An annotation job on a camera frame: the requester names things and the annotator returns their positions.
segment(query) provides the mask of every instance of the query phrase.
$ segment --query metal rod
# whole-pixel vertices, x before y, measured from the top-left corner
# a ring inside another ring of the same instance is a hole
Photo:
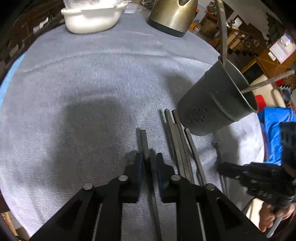
[[[144,160],[146,161],[146,160],[149,160],[150,158],[146,130],[140,130],[140,137],[141,137],[142,152],[143,152]]]
[[[199,183],[200,183],[201,186],[204,186],[207,183],[207,180],[205,178],[205,173],[203,171],[202,164],[200,162],[200,159],[198,157],[198,154],[197,154],[193,139],[191,137],[190,130],[188,128],[185,128],[184,132],[185,132],[186,138],[187,138],[187,140],[189,142],[189,145],[190,145],[190,148],[191,148],[191,151],[192,151],[192,154],[193,154],[193,158],[194,158],[194,161],[196,163],[196,167],[197,167],[198,172],[199,172]]]
[[[281,79],[286,78],[286,77],[288,77],[290,75],[293,75],[293,74],[295,74],[295,70],[293,70],[293,69],[289,70],[289,71],[287,71],[287,72],[285,72],[283,74],[280,74],[280,75],[278,75],[276,77],[272,77],[272,78],[270,78],[270,79],[268,79],[266,81],[263,81],[263,82],[260,82],[258,84],[252,85],[252,86],[250,86],[248,88],[245,88],[245,89],[243,89],[241,91],[241,93],[246,94],[247,92],[253,91],[255,89],[258,89],[258,88],[263,87],[263,86],[268,85],[268,84],[272,84],[272,83],[274,83],[274,82],[276,82],[278,80],[281,80]]]
[[[219,148],[218,143],[215,143],[214,147],[215,147],[216,152],[217,152],[217,161],[218,161],[218,163],[223,163],[222,152],[221,152],[221,150]],[[220,174],[219,174],[219,176],[220,176],[220,182],[221,182],[221,186],[222,186],[222,192],[226,197],[229,198],[228,190],[227,190],[226,185],[225,185],[225,177],[223,175],[220,175]]]
[[[175,123],[177,125],[177,132],[179,133],[177,139],[180,136],[180,140],[178,139],[179,143],[179,148],[181,150],[181,157],[182,157],[182,162],[184,166],[184,171],[185,171],[185,176],[186,179],[189,180],[192,184],[194,184],[194,179],[193,179],[193,174],[192,174],[192,169],[191,169],[191,162],[190,162],[190,157],[189,157],[189,150],[188,146],[184,137],[184,132],[181,126],[181,121],[179,118],[179,114],[177,110],[173,110],[173,117],[175,120]]]
[[[156,239],[157,241],[162,241],[161,228],[160,228],[159,216],[158,216],[155,193],[154,193],[153,176],[152,176],[152,170],[151,170],[151,162],[150,162],[150,156],[149,156],[146,131],[140,130],[140,136],[141,136],[142,152],[144,156],[144,166],[145,166],[145,172],[146,172],[146,178],[147,178],[147,185],[149,190],[148,202],[150,205],[150,211],[152,213],[152,218],[154,221]]]
[[[179,174],[180,174],[180,176],[186,178],[185,170],[184,170],[184,166],[183,166],[183,161],[182,161],[182,157],[181,157],[181,152],[180,152],[180,148],[179,148],[179,144],[178,144],[178,140],[177,140],[176,129],[174,127],[174,123],[172,121],[170,111],[168,109],[165,110],[165,119],[166,119],[166,122],[169,126],[169,129],[170,129],[170,135],[172,137],[172,145],[173,145],[173,150],[175,152],[175,156],[177,159]]]
[[[227,27],[224,4],[222,0],[215,0],[217,12],[219,15],[220,45],[221,45],[221,62],[225,67],[227,61]]]

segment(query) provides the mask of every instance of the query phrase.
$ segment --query metal handle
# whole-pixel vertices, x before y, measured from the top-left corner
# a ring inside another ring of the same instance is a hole
[[[241,91],[241,93],[246,94],[247,92],[253,91],[255,89],[258,89],[258,88],[260,88],[262,86],[265,86],[265,85],[268,85],[268,84],[272,84],[274,82],[277,82],[278,80],[281,80],[281,79],[286,78],[286,77],[288,77],[290,75],[293,75],[293,74],[295,74],[295,70],[293,70],[293,69],[289,70],[289,71],[287,71],[287,72],[285,72],[283,74],[280,74],[280,75],[278,75],[276,77],[272,77],[272,78],[270,78],[270,79],[268,79],[266,81],[260,82],[258,84],[252,85],[252,86],[250,86],[250,87],[248,87],[246,89],[243,89]]]
[[[227,27],[224,4],[222,0],[215,0],[217,12],[219,14],[219,30],[220,30],[220,45],[221,45],[221,61],[223,66],[226,65],[227,59]]]
[[[277,213],[277,211],[279,209],[271,207],[271,210],[275,214],[275,213]],[[280,224],[282,219],[283,219],[283,217],[275,218],[273,226],[271,228],[269,228],[269,229],[266,229],[265,233],[266,233],[267,238],[270,238],[274,234],[274,231],[276,230],[276,228],[278,227],[278,225]]]

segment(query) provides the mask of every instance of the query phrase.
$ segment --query cup with holes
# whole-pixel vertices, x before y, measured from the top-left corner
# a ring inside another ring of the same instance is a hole
[[[185,128],[197,136],[213,133],[247,115],[258,112],[253,92],[241,72],[220,58],[179,101],[177,110]]]

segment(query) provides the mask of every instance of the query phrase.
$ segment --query wooden railing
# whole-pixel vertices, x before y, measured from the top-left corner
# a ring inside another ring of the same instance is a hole
[[[266,46],[264,43],[256,40],[254,34],[242,30],[227,28],[227,51],[229,54],[235,52],[236,54],[242,53],[243,55],[249,54],[250,56],[259,56]],[[219,52],[220,39],[215,38],[210,44]]]

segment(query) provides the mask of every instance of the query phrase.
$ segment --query gray fabric surface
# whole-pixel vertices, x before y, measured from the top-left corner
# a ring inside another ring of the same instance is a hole
[[[0,128],[0,188],[29,234],[83,184],[121,175],[138,150],[137,129],[146,129],[152,151],[175,167],[163,111],[175,109],[217,58],[194,34],[167,35],[139,13],[124,13],[97,34],[74,35],[61,26],[39,37],[11,80]],[[194,137],[207,181],[218,187],[211,144],[217,140],[225,161],[263,160],[256,114]],[[192,167],[196,173],[193,160]],[[142,183],[139,202],[124,205],[122,240],[155,240],[145,178]],[[176,240],[175,205],[162,204],[156,182],[155,188],[163,240]],[[243,188],[230,185],[230,192],[238,206],[246,202]]]

